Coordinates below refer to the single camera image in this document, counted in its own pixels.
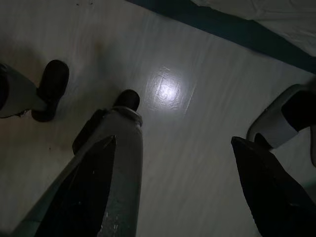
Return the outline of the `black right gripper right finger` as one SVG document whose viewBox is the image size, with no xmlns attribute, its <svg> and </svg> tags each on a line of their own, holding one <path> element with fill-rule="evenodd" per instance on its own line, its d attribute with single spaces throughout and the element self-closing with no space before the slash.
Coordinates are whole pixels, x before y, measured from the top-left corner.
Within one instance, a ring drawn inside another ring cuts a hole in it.
<svg viewBox="0 0 316 237">
<path fill-rule="evenodd" d="M 263 237 L 314 237 L 316 205 L 277 158 L 259 145 L 231 139 L 239 179 L 254 222 Z"/>
</svg>

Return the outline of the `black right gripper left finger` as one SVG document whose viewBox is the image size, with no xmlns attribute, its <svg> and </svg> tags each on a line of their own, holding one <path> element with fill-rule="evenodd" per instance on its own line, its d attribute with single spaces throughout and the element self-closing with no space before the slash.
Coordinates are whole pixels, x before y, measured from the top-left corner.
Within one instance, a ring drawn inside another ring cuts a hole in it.
<svg viewBox="0 0 316 237">
<path fill-rule="evenodd" d="M 95 237 L 101 230 L 112 181 L 115 136 L 96 142 L 64 179 L 38 237 Z"/>
</svg>

